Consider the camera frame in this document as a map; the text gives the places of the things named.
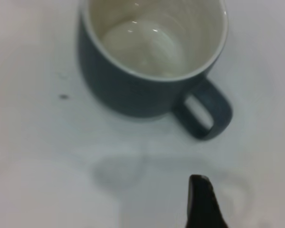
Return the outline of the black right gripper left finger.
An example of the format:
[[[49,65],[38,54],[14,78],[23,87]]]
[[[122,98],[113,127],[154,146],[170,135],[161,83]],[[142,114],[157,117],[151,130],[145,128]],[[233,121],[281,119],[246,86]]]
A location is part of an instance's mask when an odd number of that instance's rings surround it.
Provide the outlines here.
[[[187,203],[187,228],[227,228],[209,178],[191,175]]]

